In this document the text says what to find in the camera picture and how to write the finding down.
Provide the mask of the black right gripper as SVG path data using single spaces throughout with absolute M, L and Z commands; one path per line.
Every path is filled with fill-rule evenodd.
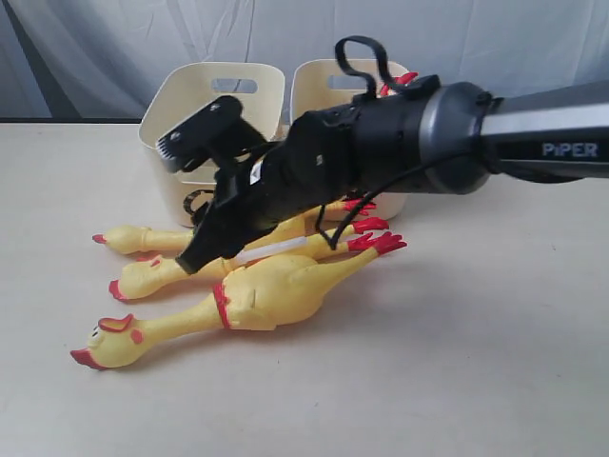
M 192 217 L 192 238 L 175 258 L 180 268 L 192 275 L 218 258 L 234 258 L 284 220 L 363 189 L 354 136 L 361 111 L 360 107 L 307 111 L 284 140 L 262 153 L 254 183 L 250 181 L 254 163 L 239 165 L 229 156 L 238 149 L 260 149 L 264 138 L 240 114 L 219 114 L 213 132 L 229 144 L 214 155 L 220 160 L 214 199 Z

